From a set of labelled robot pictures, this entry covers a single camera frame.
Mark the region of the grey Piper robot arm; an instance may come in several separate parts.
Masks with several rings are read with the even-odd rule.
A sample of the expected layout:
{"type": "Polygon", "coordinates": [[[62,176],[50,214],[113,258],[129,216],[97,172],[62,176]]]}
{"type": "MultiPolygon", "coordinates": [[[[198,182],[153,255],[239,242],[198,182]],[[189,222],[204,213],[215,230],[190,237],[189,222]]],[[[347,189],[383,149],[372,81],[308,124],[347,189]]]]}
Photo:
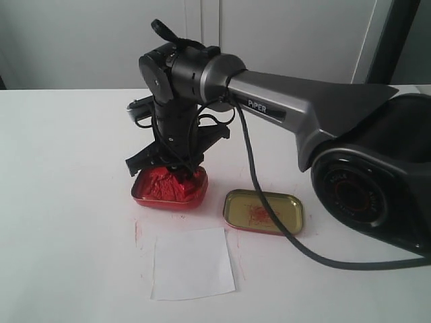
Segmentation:
{"type": "Polygon", "coordinates": [[[430,96],[382,84],[340,84],[248,70],[216,46],[167,43],[139,59],[151,96],[131,103],[155,140],[130,157],[131,175],[155,167],[194,171],[229,135],[199,127],[199,106],[239,105],[296,138],[325,208],[348,227],[430,255],[430,96]]]}

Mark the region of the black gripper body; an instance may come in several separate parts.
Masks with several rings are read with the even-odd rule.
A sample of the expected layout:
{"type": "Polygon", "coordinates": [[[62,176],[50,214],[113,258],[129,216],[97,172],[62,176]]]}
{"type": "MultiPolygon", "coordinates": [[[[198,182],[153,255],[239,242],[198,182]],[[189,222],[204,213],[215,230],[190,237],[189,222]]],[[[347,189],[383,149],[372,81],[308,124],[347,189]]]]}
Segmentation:
{"type": "Polygon", "coordinates": [[[200,111],[188,99],[174,99],[167,104],[154,99],[152,116],[134,122],[139,128],[150,128],[154,142],[125,161],[130,175],[157,167],[188,168],[195,173],[204,153],[220,139],[230,137],[228,122],[199,126],[200,111]]]}

